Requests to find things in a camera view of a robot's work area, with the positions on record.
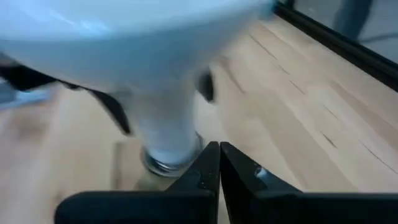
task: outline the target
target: wood grain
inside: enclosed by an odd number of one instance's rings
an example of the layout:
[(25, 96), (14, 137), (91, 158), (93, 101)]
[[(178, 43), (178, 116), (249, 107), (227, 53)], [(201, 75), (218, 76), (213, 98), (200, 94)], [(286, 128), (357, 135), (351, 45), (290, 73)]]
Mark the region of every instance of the wood grain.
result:
[[(216, 104), (200, 95), (196, 127), (311, 192), (398, 192), (398, 94), (275, 18), (257, 22), (211, 65)], [(0, 223), (51, 223), (83, 190), (162, 190), (84, 91), (0, 112)], [(228, 223), (223, 197), (220, 223)]]

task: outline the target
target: wooden surface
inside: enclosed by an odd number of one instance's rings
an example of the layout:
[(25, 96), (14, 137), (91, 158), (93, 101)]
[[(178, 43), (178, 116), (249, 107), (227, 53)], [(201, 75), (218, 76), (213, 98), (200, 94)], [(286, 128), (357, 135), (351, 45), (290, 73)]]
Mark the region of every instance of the wooden surface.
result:
[[(211, 67), (216, 104), (197, 95), (195, 110), (207, 141), (231, 142), (304, 191), (398, 192), (396, 92), (278, 18)], [(84, 91), (0, 112), (0, 223), (51, 223), (82, 190), (164, 189), (140, 146)]]

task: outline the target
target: white funnel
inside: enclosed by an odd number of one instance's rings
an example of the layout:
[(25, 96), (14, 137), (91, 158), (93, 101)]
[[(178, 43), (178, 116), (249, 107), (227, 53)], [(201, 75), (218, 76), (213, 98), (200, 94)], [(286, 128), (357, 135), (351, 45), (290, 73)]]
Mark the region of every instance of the white funnel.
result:
[(149, 155), (181, 164), (197, 142), (195, 76), (272, 2), (2, 0), (0, 52), (115, 96)]

